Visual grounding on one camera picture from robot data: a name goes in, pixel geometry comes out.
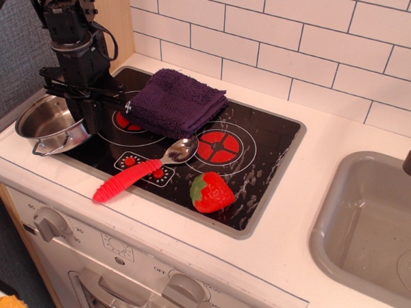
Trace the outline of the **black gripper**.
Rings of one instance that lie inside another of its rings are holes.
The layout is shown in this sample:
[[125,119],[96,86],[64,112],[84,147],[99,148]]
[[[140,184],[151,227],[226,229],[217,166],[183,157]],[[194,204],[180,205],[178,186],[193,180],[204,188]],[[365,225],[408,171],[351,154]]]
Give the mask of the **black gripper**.
[[51,42],[59,66],[40,70],[46,81],[46,92],[64,97],[75,120],[83,119],[91,135],[102,128],[103,107],[122,113],[131,109],[126,100],[125,87],[110,75],[110,62],[118,57],[109,57],[106,45],[98,43],[60,44]]

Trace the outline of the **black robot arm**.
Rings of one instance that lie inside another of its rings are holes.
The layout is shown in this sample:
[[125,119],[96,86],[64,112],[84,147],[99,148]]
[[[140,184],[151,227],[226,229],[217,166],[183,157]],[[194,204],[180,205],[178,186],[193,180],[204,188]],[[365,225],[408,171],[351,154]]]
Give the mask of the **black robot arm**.
[[30,0],[46,29],[50,48],[59,62],[43,67],[45,90],[66,100],[75,121],[83,120],[90,134],[102,128],[103,109],[127,110],[124,86],[110,75],[110,64],[119,56],[107,50],[109,32],[95,21],[95,0]]

